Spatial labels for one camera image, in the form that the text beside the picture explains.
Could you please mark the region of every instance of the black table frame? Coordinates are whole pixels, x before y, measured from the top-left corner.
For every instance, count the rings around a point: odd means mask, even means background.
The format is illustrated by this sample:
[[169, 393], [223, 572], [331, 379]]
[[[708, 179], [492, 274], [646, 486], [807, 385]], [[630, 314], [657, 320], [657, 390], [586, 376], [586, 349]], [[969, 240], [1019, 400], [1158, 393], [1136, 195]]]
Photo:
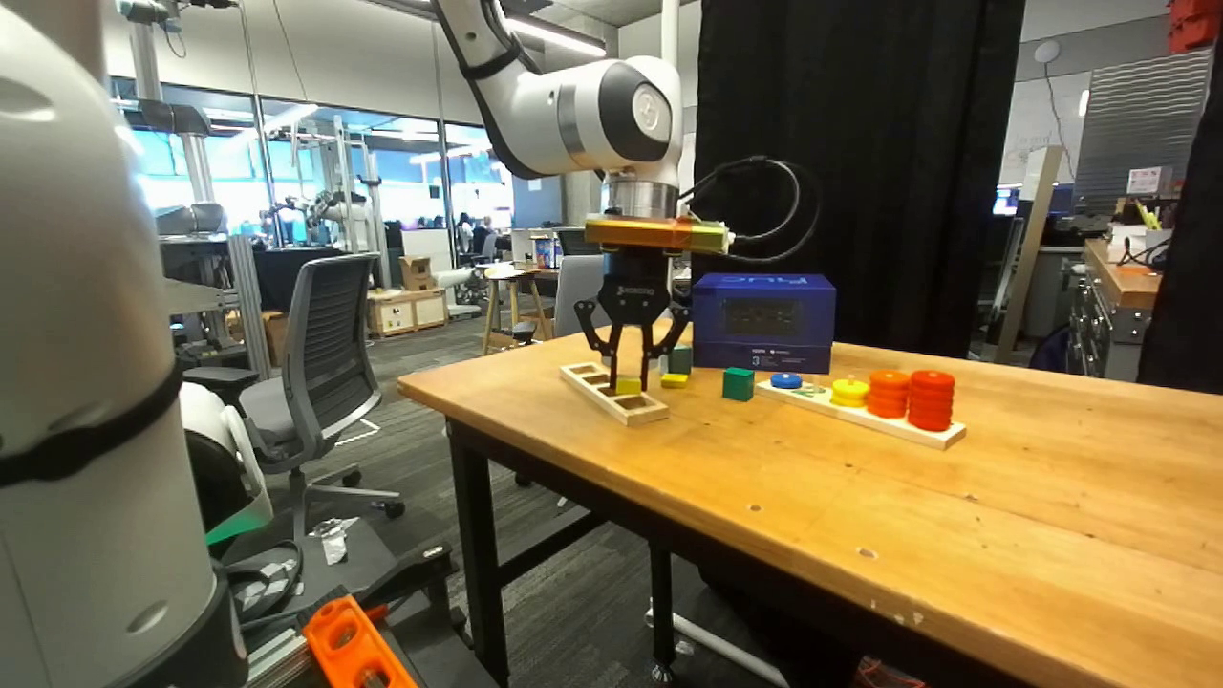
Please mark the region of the black table frame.
[[[834, 599], [828, 591], [778, 572], [767, 563], [758, 563], [697, 526], [685, 526], [662, 514], [642, 507], [581, 474], [568, 474], [532, 451], [518, 451], [489, 432], [478, 432], [446, 418], [451, 470], [456, 470], [456, 507], [462, 539], [462, 576], [465, 576], [465, 621], [469, 646], [495, 684], [507, 684], [507, 651], [503, 651], [503, 604], [500, 589], [518, 572], [534, 571], [550, 553], [564, 549], [605, 521], [642, 537], [649, 542], [649, 599], [655, 599], [655, 676], [667, 679], [675, 637], [674, 637], [674, 571], [667, 557], [685, 553], [697, 567], [713, 567], [728, 583], [758, 583], [777, 595], [777, 607], [802, 607], [823, 625], [837, 626], [858, 651], [885, 658], [916, 676], [950, 679], [950, 684], [1018, 684], [1014, 676], [957, 655], [908, 626], [878, 621], [856, 604]], [[544, 525], [534, 539], [512, 553], [495, 553], [495, 521], [492, 521], [492, 486], [489, 464], [516, 470], [526, 483], [537, 483], [586, 507], [568, 507], [558, 521]]]

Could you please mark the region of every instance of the orange block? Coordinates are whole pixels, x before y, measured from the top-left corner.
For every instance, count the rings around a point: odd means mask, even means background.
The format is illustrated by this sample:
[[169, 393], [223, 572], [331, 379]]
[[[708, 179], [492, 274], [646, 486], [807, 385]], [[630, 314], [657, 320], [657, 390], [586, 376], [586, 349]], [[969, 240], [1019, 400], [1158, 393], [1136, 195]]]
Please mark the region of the orange block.
[[874, 370], [869, 411], [874, 418], [907, 418], [908, 407], [908, 376], [903, 370]]
[[354, 595], [320, 604], [307, 625], [307, 642], [328, 684], [420, 688]]

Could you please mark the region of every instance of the orange object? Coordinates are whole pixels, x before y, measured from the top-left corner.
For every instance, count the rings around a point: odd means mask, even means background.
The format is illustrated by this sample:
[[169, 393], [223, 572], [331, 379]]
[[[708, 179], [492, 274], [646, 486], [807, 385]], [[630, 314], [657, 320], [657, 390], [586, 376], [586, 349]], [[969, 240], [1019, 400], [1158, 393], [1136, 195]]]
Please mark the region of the orange object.
[[354, 595], [320, 604], [307, 625], [307, 642], [335, 688], [420, 688]]
[[950, 427], [957, 379], [943, 370], [908, 376], [908, 425], [925, 432]]
[[908, 376], [874, 370], [870, 376], [870, 393], [869, 393], [869, 413], [874, 413], [874, 418], [907, 418], [907, 411], [908, 411]]
[[1171, 51], [1204, 51], [1219, 44], [1223, 0], [1171, 0]]
[[728, 231], [723, 221], [697, 219], [586, 219], [586, 237], [619, 247], [662, 247], [662, 253], [725, 253]]

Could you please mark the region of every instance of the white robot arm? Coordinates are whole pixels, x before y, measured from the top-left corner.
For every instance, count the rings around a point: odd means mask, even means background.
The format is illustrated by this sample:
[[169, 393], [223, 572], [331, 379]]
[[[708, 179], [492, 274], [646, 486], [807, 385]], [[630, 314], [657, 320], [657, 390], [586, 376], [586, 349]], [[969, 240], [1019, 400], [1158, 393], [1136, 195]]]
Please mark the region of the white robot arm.
[[657, 56], [537, 74], [495, 0], [434, 0], [446, 44], [516, 175], [616, 172], [675, 189], [681, 78]]
[[0, 9], [0, 684], [244, 676], [121, 130]]

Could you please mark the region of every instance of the table leg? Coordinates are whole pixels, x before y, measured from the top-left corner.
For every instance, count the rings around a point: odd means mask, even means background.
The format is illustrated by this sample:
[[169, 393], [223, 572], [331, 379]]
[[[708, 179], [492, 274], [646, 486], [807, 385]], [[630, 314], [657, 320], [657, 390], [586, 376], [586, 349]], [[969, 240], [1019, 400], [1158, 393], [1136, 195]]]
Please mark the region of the table leg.
[[518, 283], [503, 278], [503, 291], [507, 291], [507, 332], [516, 332], [516, 326], [518, 326]]
[[492, 679], [507, 684], [489, 459], [457, 436], [462, 427], [451, 425], [469, 642]]
[[655, 679], [667, 684], [675, 663], [674, 626], [674, 553], [649, 542], [649, 607], [655, 607]]
[[495, 332], [500, 332], [500, 295], [495, 295], [495, 278], [484, 278], [484, 352], [492, 352]]

